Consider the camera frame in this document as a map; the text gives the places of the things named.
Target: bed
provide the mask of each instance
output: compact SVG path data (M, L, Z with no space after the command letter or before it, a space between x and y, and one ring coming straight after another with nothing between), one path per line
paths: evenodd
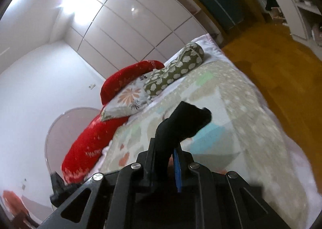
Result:
M196 136L182 141L182 149L213 172L234 170L248 183L262 184L263 198L291 228L309 228L321 211L322 197L305 154L284 133L256 86L212 38L207 34L193 42L204 50L203 64L119 127L89 175L135 162L148 149L159 123L184 100L208 108L213 119Z

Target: orange flower print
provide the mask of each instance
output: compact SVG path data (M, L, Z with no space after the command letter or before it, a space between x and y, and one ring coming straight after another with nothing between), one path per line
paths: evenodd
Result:
M140 88L126 88L120 95L118 103L125 103L127 106L134 101L134 98L139 98Z

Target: silver screw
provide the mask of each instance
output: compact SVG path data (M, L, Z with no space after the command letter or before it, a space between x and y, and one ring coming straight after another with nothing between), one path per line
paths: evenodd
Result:
M192 168L192 169L198 169L200 167L200 164L198 164L198 163L191 163L190 164L190 168Z
M232 178L232 179L235 179L235 178L238 177L238 174L235 171L229 171L228 172L228 177Z
M99 180L101 180L103 178L103 174L101 174L101 173L96 173L96 174L94 174L93 175L93 179L95 180L95 181L99 181Z
M134 169L134 170L140 169L141 168L141 164L139 164L139 163L131 164L131 168Z

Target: red cushion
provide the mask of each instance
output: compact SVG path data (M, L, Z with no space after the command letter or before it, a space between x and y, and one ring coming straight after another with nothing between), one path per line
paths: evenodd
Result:
M164 65L159 61L141 61L130 65L111 75L101 89L102 105L105 106L115 95L131 81L139 76L151 72L153 69L162 69Z
M112 140L116 129L128 121L128 116L102 122L100 114L72 144L62 163L62 173L67 183L81 182L94 167L102 149Z

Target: blue patch on blanket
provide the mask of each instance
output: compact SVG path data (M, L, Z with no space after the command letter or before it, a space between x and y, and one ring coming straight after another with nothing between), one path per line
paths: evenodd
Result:
M224 127L209 123L193 137L194 142L190 145L190 153L205 153L220 139L224 132Z

